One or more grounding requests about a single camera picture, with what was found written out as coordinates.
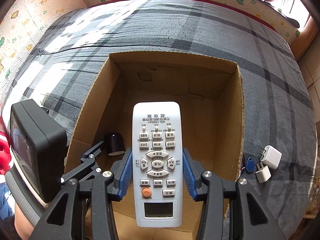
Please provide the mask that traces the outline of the person's left hand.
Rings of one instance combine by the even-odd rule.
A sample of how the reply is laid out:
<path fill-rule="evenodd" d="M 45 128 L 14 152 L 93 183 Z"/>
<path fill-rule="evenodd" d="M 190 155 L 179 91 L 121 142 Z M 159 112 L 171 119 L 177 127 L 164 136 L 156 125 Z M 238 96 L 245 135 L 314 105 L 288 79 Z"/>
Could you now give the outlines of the person's left hand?
<path fill-rule="evenodd" d="M 17 234 L 21 237 L 22 240 L 28 240 L 34 230 L 34 227 L 25 217 L 17 203 L 15 203 L 14 226 L 17 231 Z"/>

